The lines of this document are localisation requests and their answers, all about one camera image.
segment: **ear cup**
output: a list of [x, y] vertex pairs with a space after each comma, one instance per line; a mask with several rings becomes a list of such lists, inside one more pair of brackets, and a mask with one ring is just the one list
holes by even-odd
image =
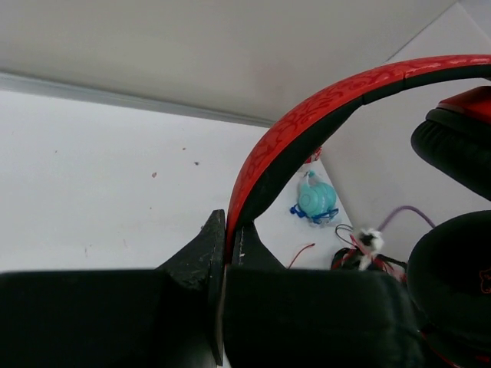
[[491, 352], [491, 211], [444, 222], [416, 244], [407, 286], [429, 322], [453, 339]]
[[491, 126], [435, 109], [411, 137], [416, 153], [473, 192], [491, 200]]

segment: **headphones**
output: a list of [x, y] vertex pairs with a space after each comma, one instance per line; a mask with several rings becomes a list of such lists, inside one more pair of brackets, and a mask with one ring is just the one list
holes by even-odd
[[[235, 238], [243, 227], [273, 203], [302, 163], [357, 108], [411, 88], [477, 77], [491, 78], [491, 55], [426, 57], [365, 71], [300, 103], [266, 132], [239, 172], [227, 216], [226, 261], [231, 261]], [[490, 200], [491, 87], [441, 101], [416, 128], [411, 145], [430, 165]], [[457, 363], [451, 362], [466, 360], [460, 365], [468, 367], [489, 360], [480, 353], [474, 359], [469, 351], [486, 351], [491, 356], [491, 318], [484, 317], [491, 311], [487, 292], [491, 292], [491, 250], [468, 259], [454, 252], [453, 261], [465, 258], [467, 263], [456, 266], [453, 273], [443, 267], [448, 266], [443, 250], [454, 249], [457, 241], [468, 244], [464, 247], [487, 245], [490, 226], [491, 211], [453, 218], [425, 235], [408, 262], [410, 296], [436, 331], [427, 335], [429, 344], [438, 346], [436, 350], [445, 356], [454, 350], [451, 343], [442, 343], [445, 339], [471, 349], [455, 353], [448, 362], [454, 366]], [[475, 290], [469, 286], [471, 281]], [[432, 343], [430, 336], [438, 341]]]

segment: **light blue figurine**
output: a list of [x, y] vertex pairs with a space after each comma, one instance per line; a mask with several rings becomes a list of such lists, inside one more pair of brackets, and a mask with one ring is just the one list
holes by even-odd
[[307, 217], [315, 224], [330, 222], [339, 213], [335, 208], [337, 199], [334, 188], [309, 170], [298, 184], [298, 201], [290, 213]]

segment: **black cable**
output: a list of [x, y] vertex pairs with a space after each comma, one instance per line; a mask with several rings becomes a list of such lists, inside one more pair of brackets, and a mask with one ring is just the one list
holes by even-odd
[[342, 241], [343, 241], [343, 242], [345, 242], [346, 244], [353, 245], [353, 244], [351, 243], [351, 241], [349, 241], [349, 240], [347, 240], [347, 239], [343, 238], [343, 237], [342, 237], [342, 236], [339, 234], [339, 231], [340, 231], [340, 230], [345, 230], [346, 232], [353, 232], [353, 226], [350, 226], [350, 225], [348, 225], [348, 224], [339, 224], [339, 225], [337, 225], [337, 226], [335, 227], [335, 229], [334, 229], [334, 233], [336, 234], [336, 236], [337, 236], [337, 237], [338, 237], [340, 240], [342, 240]]

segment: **red headphone ear cup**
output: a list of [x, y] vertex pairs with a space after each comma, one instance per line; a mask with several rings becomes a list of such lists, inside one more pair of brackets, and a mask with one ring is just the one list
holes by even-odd
[[491, 126], [435, 109], [411, 137], [414, 151], [438, 170], [491, 200]]

